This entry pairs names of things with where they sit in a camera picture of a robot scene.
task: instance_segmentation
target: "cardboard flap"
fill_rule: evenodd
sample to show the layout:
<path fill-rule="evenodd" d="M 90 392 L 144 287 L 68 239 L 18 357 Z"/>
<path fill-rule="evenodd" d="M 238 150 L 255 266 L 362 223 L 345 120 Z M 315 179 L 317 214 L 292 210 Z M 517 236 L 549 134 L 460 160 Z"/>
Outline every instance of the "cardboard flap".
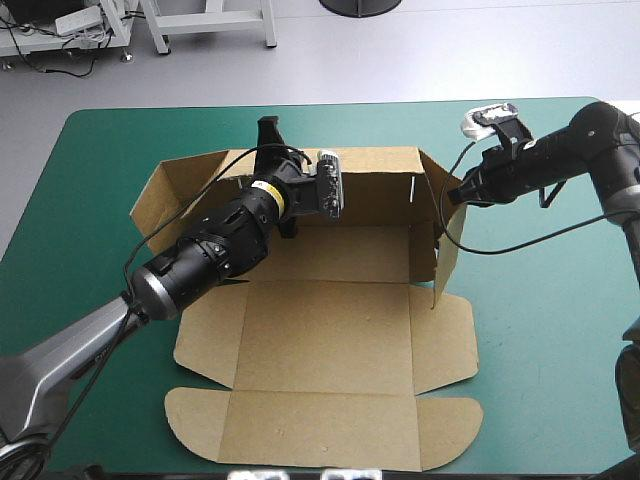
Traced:
<path fill-rule="evenodd" d="M 230 394 L 227 410 L 218 392 L 181 390 L 181 405 L 166 402 L 167 417 L 175 419 L 181 408 L 189 419 L 204 420 L 176 435 L 189 450 L 209 460 L 420 471 L 416 402 L 411 396 L 243 391 Z M 188 407 L 190 396 L 193 409 Z M 207 398 L 214 405 L 201 403 Z M 194 414 L 195 408 L 206 411 L 206 418 Z M 226 416 L 219 455 L 220 423 L 213 425 L 210 416 Z"/>
<path fill-rule="evenodd" d="M 173 356 L 183 367 L 233 387 L 248 284 L 210 290 L 182 314 Z"/>
<path fill-rule="evenodd" d="M 155 230 L 162 222 L 169 219 L 181 207 L 164 163 L 156 167 L 147 182 L 144 191 L 131 209 L 131 219 L 142 233 L 147 235 Z M 155 238 L 149 241 L 151 251 L 160 253 L 167 248 L 182 233 L 186 225 L 180 220 L 167 225 Z"/>
<path fill-rule="evenodd" d="M 460 456 L 483 417 L 469 398 L 192 388 L 165 410 L 178 440 L 217 462 L 414 472 Z"/>
<path fill-rule="evenodd" d="M 420 153 L 416 147 L 323 147 L 340 157 L 343 173 L 417 173 L 421 174 Z M 302 149 L 312 161 L 317 158 L 320 148 Z M 218 170 L 225 168 L 244 150 L 229 150 Z M 234 178 L 253 173 L 255 153 L 247 155 L 236 163 L 223 178 Z"/>
<path fill-rule="evenodd" d="M 460 243 L 462 238 L 462 230 L 464 221 L 467 217 L 467 206 L 461 205 L 449 220 L 448 230 L 451 236 Z M 436 270 L 436 279 L 434 283 L 435 297 L 433 304 L 436 305 L 444 287 L 447 285 L 451 273 L 458 262 L 458 247 L 456 247 L 446 234 L 443 234 L 439 240 L 440 248 L 438 249 L 438 269 Z"/>
<path fill-rule="evenodd" d="M 422 470 L 441 467 L 469 448 L 478 435 L 483 412 L 471 398 L 419 398 Z"/>
<path fill-rule="evenodd" d="M 444 294 L 432 309 L 430 288 L 409 287 L 413 385 L 423 393 L 478 373 L 478 347 L 471 304 Z"/>
<path fill-rule="evenodd" d="M 196 455 L 218 461 L 231 392 L 175 388 L 164 408 L 178 440 Z"/>
<path fill-rule="evenodd" d="M 228 150 L 222 150 L 177 160 L 165 160 L 162 165 L 171 179 L 173 191 L 182 202 L 186 202 L 213 178 L 228 154 Z"/>
<path fill-rule="evenodd" d="M 445 194 L 443 197 L 444 218 L 446 221 L 449 221 L 457 207 L 454 207 L 449 201 L 447 191 L 459 186 L 462 182 L 454 176 L 449 177 L 449 172 L 434 162 L 431 157 L 422 150 L 419 150 L 418 153 L 420 155 L 420 162 L 422 163 L 422 169 L 424 172 L 425 191 L 429 197 L 429 201 L 425 205 L 427 208 L 437 213 L 439 208 L 437 204 L 439 203 L 440 193 L 442 192 L 442 187 L 445 186 Z"/>

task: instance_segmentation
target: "green tabletop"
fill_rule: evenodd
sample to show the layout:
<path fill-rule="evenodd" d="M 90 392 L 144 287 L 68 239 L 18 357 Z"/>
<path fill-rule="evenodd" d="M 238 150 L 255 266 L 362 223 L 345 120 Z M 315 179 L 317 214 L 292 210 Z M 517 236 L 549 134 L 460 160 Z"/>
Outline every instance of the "green tabletop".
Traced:
<path fill-rule="evenodd" d="M 534 134 L 564 126 L 591 99 L 514 101 Z M 72 115 L 0 263 L 0 354 L 18 353 L 118 295 L 139 234 L 128 213 L 159 161 L 250 147 L 262 115 L 279 115 L 298 146 L 416 145 L 452 164 L 467 140 L 463 114 L 489 102 L 86 110 Z M 486 141 L 469 154 L 476 164 Z M 497 248 L 599 213 L 589 178 L 549 210 L 537 195 L 472 209 L 464 240 Z M 142 255 L 147 258 L 148 252 Z M 595 472 L 629 455 L 614 385 L 638 292 L 624 235 L 600 223 L 528 250 L 462 254 L 448 291 L 474 306 L 480 373 L 433 395 L 470 396 L 480 434 L 456 473 Z M 183 448 L 163 399 L 175 386 L 214 386 L 176 365 L 178 322 L 153 323 L 114 355 L 62 438 L 52 467 L 111 471 L 228 470 Z"/>

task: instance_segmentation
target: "wire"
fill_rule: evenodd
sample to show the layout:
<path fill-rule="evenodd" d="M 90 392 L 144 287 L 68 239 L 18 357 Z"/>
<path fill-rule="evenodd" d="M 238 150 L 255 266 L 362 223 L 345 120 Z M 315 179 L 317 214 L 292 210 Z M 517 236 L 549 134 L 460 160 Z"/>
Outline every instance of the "wire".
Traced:
<path fill-rule="evenodd" d="M 160 231 L 162 231 L 167 225 L 169 225 L 171 222 L 173 222 L 175 219 L 177 219 L 180 215 L 182 215 L 197 200 L 202 198 L 202 196 L 205 195 L 209 190 L 211 190 L 213 185 L 226 172 L 228 172 L 229 169 L 231 169 L 236 163 L 238 163 L 240 160 L 242 160 L 244 157 L 246 157 L 247 155 L 249 155 L 252 152 L 256 152 L 258 150 L 263 150 L 263 149 L 267 149 L 267 148 L 281 148 L 281 149 L 284 148 L 284 149 L 287 149 L 290 152 L 295 152 L 295 153 L 301 155 L 303 158 L 305 158 L 305 160 L 307 162 L 311 163 L 311 159 L 308 157 L 308 155 L 306 153 L 304 153 L 302 150 L 299 150 L 297 148 L 294 148 L 294 147 L 291 147 L 291 146 L 288 146 L 288 145 L 270 143 L 270 144 L 265 144 L 265 145 L 258 145 L 257 147 L 253 147 L 253 148 L 251 148 L 249 150 L 246 150 L 242 154 L 240 154 L 236 158 L 234 158 L 229 163 L 229 165 L 227 165 L 224 169 L 222 169 L 222 171 L 220 173 L 218 173 L 214 178 L 212 178 L 209 182 L 207 182 L 207 184 L 196 195 L 194 195 L 191 198 L 191 200 L 189 202 L 187 202 L 187 204 L 184 207 L 180 208 L 177 212 L 175 212 L 173 215 L 171 215 L 171 217 L 169 217 L 169 219 L 164 221 L 153 232 L 148 234 L 143 240 L 141 240 L 138 244 L 136 244 L 136 246 L 132 250 L 131 255 L 127 259 L 127 261 L 125 263 L 125 266 L 124 266 L 124 274 L 125 274 L 125 279 L 127 281 L 127 287 L 128 287 L 128 290 L 129 290 L 130 305 L 131 306 L 127 310 L 127 313 L 126 313 L 124 319 L 122 320 L 122 322 L 120 323 L 120 326 L 118 327 L 117 332 L 113 336 L 113 339 L 109 342 L 109 345 L 108 345 L 107 349 L 104 351 L 104 354 L 103 354 L 102 358 L 100 358 L 98 364 L 96 365 L 96 369 L 95 369 L 93 375 L 91 376 L 91 378 L 89 379 L 87 384 L 84 386 L 84 388 L 82 389 L 82 391 L 80 392 L 80 394 L 78 395 L 76 400 L 73 402 L 72 407 L 67 412 L 67 415 L 65 416 L 63 421 L 60 423 L 60 426 L 57 428 L 55 433 L 51 436 L 51 440 L 47 443 L 47 448 L 46 448 L 45 452 L 42 454 L 43 456 L 50 454 L 51 450 L 53 449 L 55 444 L 60 439 L 60 436 L 65 432 L 65 430 L 69 426 L 69 423 L 73 419 L 74 415 L 77 413 L 77 411 L 80 408 L 81 404 L 84 402 L 84 400 L 86 399 L 86 397 L 89 394 L 90 390 L 93 388 L 93 386 L 95 385 L 96 381 L 98 380 L 98 377 L 100 376 L 100 374 L 104 370 L 104 368 L 105 368 L 107 362 L 109 361 L 109 358 L 111 357 L 111 355 L 112 355 L 113 351 L 115 350 L 116 346 L 120 343 L 120 341 L 123 339 L 123 337 L 124 337 L 124 335 L 126 333 L 127 325 L 128 325 L 129 320 L 131 319 L 131 316 L 133 314 L 133 309 L 135 308 L 135 300 L 134 300 L 135 293 L 134 293 L 132 285 L 131 285 L 131 280 L 129 278 L 128 270 L 129 270 L 129 267 L 131 266 L 132 262 L 134 261 L 135 257 L 137 256 L 138 252 L 142 248 L 142 246 L 147 241 L 149 241 L 150 239 L 155 237 L 158 233 L 160 233 Z"/>
<path fill-rule="evenodd" d="M 75 77 L 75 78 L 85 78 L 88 77 L 89 75 L 91 75 L 93 73 L 93 67 L 95 66 L 96 62 L 98 61 L 98 52 L 100 50 L 105 50 L 107 48 L 109 48 L 109 45 L 111 44 L 111 39 L 113 38 L 113 32 L 109 32 L 109 39 L 107 40 L 107 43 L 104 47 L 102 47 L 100 45 L 100 43 L 98 43 L 98 48 L 96 49 L 97 52 L 96 54 L 93 56 L 93 58 L 91 59 L 91 63 L 89 64 L 89 69 L 84 72 L 84 73 L 73 73 L 70 72 L 68 70 L 58 70 L 58 69 L 54 69 L 54 68 L 46 68 L 44 70 L 44 73 L 62 73 L 65 75 L 69 75 L 71 77 Z"/>
<path fill-rule="evenodd" d="M 11 40 L 13 41 L 14 46 L 16 47 L 16 50 L 18 52 L 18 56 L 20 57 L 20 60 L 22 60 L 22 62 L 27 65 L 29 68 L 31 68 L 32 70 L 35 70 L 38 73 L 59 73 L 59 74 L 64 74 L 64 75 L 69 75 L 71 77 L 74 78 L 85 78 L 88 77 L 89 75 L 91 75 L 93 73 L 93 67 L 95 66 L 96 61 L 98 60 L 98 52 L 102 49 L 106 49 L 109 47 L 109 45 L 111 44 L 111 40 L 113 38 L 113 32 L 109 32 L 109 39 L 107 40 L 107 43 L 104 47 L 102 47 L 102 41 L 98 42 L 98 52 L 96 52 L 96 55 L 91 59 L 91 63 L 89 64 L 89 68 L 86 72 L 84 73 L 74 73 L 74 72 L 70 72 L 68 70 L 61 70 L 61 69 L 55 69 L 55 68 L 41 68 L 38 67 L 36 65 L 34 65 L 33 63 L 31 63 L 31 61 L 29 59 L 27 59 L 26 55 L 22 52 L 22 50 L 20 49 L 20 46 L 18 45 L 18 41 L 16 40 L 15 35 L 13 34 L 13 29 L 15 27 L 11 27 L 10 24 L 2 17 L 0 17 L 0 21 L 5 25 L 5 30 L 9 31 L 9 35 L 11 36 Z M 64 48 L 70 43 L 71 40 L 75 40 L 75 37 L 72 37 L 70 40 L 67 40 L 65 43 L 62 44 L 62 49 L 64 50 Z"/>
<path fill-rule="evenodd" d="M 158 233 L 160 233 L 165 227 L 167 227 L 170 223 L 175 221 L 180 215 L 184 214 L 184 212 L 186 212 L 189 208 L 191 208 L 191 206 L 195 202 L 200 200 L 209 190 L 211 190 L 211 187 L 213 187 L 213 185 L 220 178 L 222 178 L 222 176 L 225 173 L 227 173 L 231 169 L 231 167 L 233 167 L 236 163 L 238 163 L 244 157 L 246 157 L 247 155 L 249 155 L 249 154 L 251 154 L 253 152 L 257 152 L 259 150 L 265 150 L 265 149 L 269 149 L 269 148 L 286 149 L 289 152 L 294 152 L 294 153 L 297 153 L 298 155 L 302 156 L 307 161 L 308 164 L 312 163 L 311 159 L 309 158 L 309 156 L 306 153 L 304 153 L 302 150 L 299 150 L 297 148 L 291 147 L 289 145 L 284 145 L 284 144 L 281 144 L 281 143 L 266 143 L 264 145 L 258 145 L 257 147 L 253 147 L 253 148 L 250 148 L 249 150 L 245 150 L 243 153 L 241 153 L 236 158 L 231 160 L 231 162 L 229 162 L 229 165 L 227 165 L 225 168 L 222 169 L 222 171 L 220 173 L 218 173 L 215 177 L 213 177 L 211 180 L 209 180 L 209 182 L 207 182 L 207 184 L 204 187 L 202 187 L 202 189 L 198 193 L 196 193 L 182 208 L 179 208 L 167 220 L 165 220 L 158 227 L 156 227 L 155 230 L 153 230 L 151 233 L 146 235 L 142 240 L 140 240 L 136 244 L 136 246 L 133 248 L 133 250 L 131 251 L 131 254 L 129 255 L 129 258 L 127 259 L 127 261 L 125 262 L 124 268 L 123 268 L 124 278 L 125 278 L 125 281 L 127 282 L 127 290 L 128 290 L 128 295 L 131 298 L 131 303 L 135 303 L 135 292 L 133 290 L 133 284 L 131 283 L 131 278 L 129 276 L 129 268 L 131 267 L 131 264 L 134 262 L 136 256 L 140 252 L 140 249 L 149 240 L 151 240 L 153 237 L 158 235 Z"/>
<path fill-rule="evenodd" d="M 475 145 L 475 142 L 471 142 L 469 145 L 467 145 L 462 150 L 462 152 L 458 156 L 458 159 L 453 164 L 453 167 L 451 167 L 451 170 L 449 170 L 449 173 L 447 174 L 447 177 L 445 178 L 445 181 L 442 184 L 442 189 L 440 190 L 440 196 L 439 196 L 439 201 L 438 201 L 438 215 L 439 215 L 440 223 L 442 225 L 442 228 L 444 230 L 445 235 L 451 241 L 451 243 L 453 243 L 456 247 L 458 247 L 460 250 L 462 250 L 464 252 L 473 253 L 475 255 L 487 255 L 487 256 L 504 255 L 506 253 L 515 252 L 517 250 L 522 250 L 522 249 L 530 247 L 532 245 L 536 245 L 538 243 L 542 243 L 544 241 L 550 240 L 550 239 L 558 237 L 560 235 L 564 235 L 565 233 L 569 233 L 569 232 L 572 232 L 574 230 L 578 230 L 580 228 L 586 227 L 588 225 L 591 225 L 593 223 L 599 222 L 601 220 L 607 220 L 609 218 L 617 217 L 617 216 L 620 216 L 620 215 L 638 216 L 640 214 L 640 211 L 633 210 L 633 209 L 617 210 L 615 212 L 605 213 L 605 214 L 602 214 L 602 215 L 598 215 L 597 217 L 590 218 L 589 220 L 585 220 L 583 222 L 579 222 L 579 223 L 570 225 L 568 227 L 561 228 L 560 230 L 556 230 L 555 232 L 548 233 L 548 234 L 543 235 L 541 237 L 534 238 L 533 240 L 529 240 L 527 242 L 523 242 L 523 243 L 514 245 L 512 247 L 501 248 L 499 250 L 479 250 L 479 249 L 476 249 L 476 248 L 467 247 L 467 246 L 463 245 L 462 243 L 460 243 L 459 241 L 457 241 L 455 238 L 453 238 L 453 236 L 451 235 L 451 232 L 449 232 L 449 229 L 447 227 L 447 223 L 446 223 L 445 218 L 444 218 L 444 192 L 446 191 L 447 186 L 448 186 L 449 182 L 451 181 L 451 178 L 453 177 L 454 172 L 456 171 L 456 169 L 458 168 L 460 163 L 462 163 L 462 160 L 464 159 L 464 157 L 467 154 L 467 152 L 469 150 L 471 150 L 471 147 L 473 147 L 474 145 Z M 431 187 L 431 183 L 430 182 L 428 182 L 428 186 L 429 186 L 429 189 L 431 190 L 431 194 L 433 196 L 433 189 Z"/>
<path fill-rule="evenodd" d="M 98 43 L 98 47 L 97 47 L 97 51 L 96 54 L 94 55 L 94 57 L 91 59 L 91 62 L 89 64 L 89 68 L 87 69 L 86 72 L 84 73 L 74 73 L 74 72 L 70 72 L 68 70 L 62 70 L 62 69 L 56 69 L 56 68 L 45 68 L 45 67 L 38 67 L 37 65 L 34 65 L 27 57 L 26 55 L 22 52 L 22 50 L 20 49 L 20 45 L 18 44 L 18 41 L 16 40 L 16 37 L 13 33 L 14 28 L 20 28 L 20 25 L 17 25 L 15 23 L 12 22 L 8 22 L 7 20 L 5 20 L 4 18 L 0 17 L 0 22 L 2 22 L 4 24 L 4 27 L 2 27 L 3 30 L 8 30 L 9 31 L 9 35 L 11 36 L 11 40 L 13 42 L 13 45 L 16 48 L 16 51 L 18 52 L 18 56 L 20 57 L 20 60 L 22 60 L 22 62 L 27 65 L 29 68 L 31 68 L 32 70 L 38 72 L 38 73 L 59 73 L 59 74 L 63 74 L 63 75 L 68 75 L 70 77 L 74 77 L 74 78 L 85 78 L 88 77 L 89 75 L 91 75 L 93 73 L 93 68 L 96 64 L 96 61 L 98 60 L 98 53 L 100 50 L 104 50 L 107 49 L 109 47 L 109 45 L 111 44 L 111 40 L 113 39 L 113 31 L 110 30 L 109 31 L 109 38 L 107 39 L 107 43 L 106 45 L 102 46 L 102 42 L 104 42 L 105 38 L 106 38 L 106 30 L 103 28 L 102 29 L 102 37 L 98 38 L 91 38 L 90 36 L 78 36 L 76 34 L 72 34 L 67 41 L 65 41 L 62 44 L 62 48 L 61 50 L 64 50 L 65 47 L 72 41 L 72 40 L 76 40 L 77 38 L 85 38 L 87 40 L 90 41 L 94 41 Z M 46 32 L 46 35 L 53 35 L 56 36 L 58 38 L 66 38 L 67 36 L 60 36 L 57 35 L 53 32 L 50 31 L 46 31 L 46 30 L 42 30 L 42 29 L 36 29 L 34 28 L 36 31 L 40 31 L 42 32 Z"/>

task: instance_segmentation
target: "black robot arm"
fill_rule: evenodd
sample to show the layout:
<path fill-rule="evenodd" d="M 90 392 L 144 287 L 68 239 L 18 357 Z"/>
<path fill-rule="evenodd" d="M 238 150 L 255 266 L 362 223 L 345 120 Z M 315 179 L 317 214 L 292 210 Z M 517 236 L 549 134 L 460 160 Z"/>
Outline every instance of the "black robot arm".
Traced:
<path fill-rule="evenodd" d="M 149 320 L 176 317 L 212 287 L 251 270 L 268 255 L 274 227 L 293 237 L 300 215 L 340 217 L 338 157 L 321 151 L 311 162 L 284 144 L 276 123 L 277 117 L 259 121 L 254 175 L 237 198 L 207 212 L 174 245 L 135 270 L 130 292 L 21 354 L 0 357 L 1 479 L 39 474 L 79 402 L 128 334 Z M 311 164 L 305 168 L 303 160 Z M 73 381 L 93 367 L 69 410 Z"/>
<path fill-rule="evenodd" d="M 258 146 L 275 147 L 258 150 L 253 178 L 239 196 L 206 213 L 175 245 L 133 273 L 134 297 L 149 318 L 173 318 L 210 288 L 251 270 L 268 255 L 274 227 L 292 238 L 298 216 L 340 217 L 337 156 L 320 152 L 305 173 L 304 158 L 284 147 L 276 124 L 277 117 L 258 122 Z"/>
<path fill-rule="evenodd" d="M 512 105 L 470 112 L 463 123 L 472 133 L 468 136 L 495 132 L 501 145 L 483 152 L 482 163 L 448 192 L 450 200 L 488 207 L 538 190 L 540 205 L 548 207 L 564 182 L 588 173 L 604 214 L 625 232 L 640 283 L 640 124 L 597 102 L 580 110 L 567 127 L 534 140 L 516 112 Z M 547 197 L 544 188 L 554 184 Z M 618 359 L 616 383 L 627 441 L 640 452 L 640 320 L 623 338 L 632 344 Z"/>

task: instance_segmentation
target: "cardboard box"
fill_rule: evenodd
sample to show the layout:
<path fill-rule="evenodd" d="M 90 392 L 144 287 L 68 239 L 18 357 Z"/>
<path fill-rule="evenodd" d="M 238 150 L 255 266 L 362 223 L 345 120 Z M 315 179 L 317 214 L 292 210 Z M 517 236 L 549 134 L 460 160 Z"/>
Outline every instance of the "cardboard box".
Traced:
<path fill-rule="evenodd" d="M 413 147 L 335 150 L 341 220 L 302 217 L 290 240 L 274 232 L 248 282 L 211 290 L 182 316 L 176 361 L 232 389 L 167 394 L 171 428 L 204 458 L 421 471 L 458 457 L 479 431 L 475 400 L 416 398 L 478 371 L 471 306 L 442 293 L 457 250 L 435 240 L 442 228 L 428 185 L 439 193 L 446 172 Z M 162 162 L 132 211 L 140 231 L 239 153 Z M 253 158 L 239 162 L 151 249 L 231 199 L 252 169 Z M 464 210 L 447 204 L 446 216 L 459 237 Z M 412 285 L 430 281 L 433 289 Z"/>

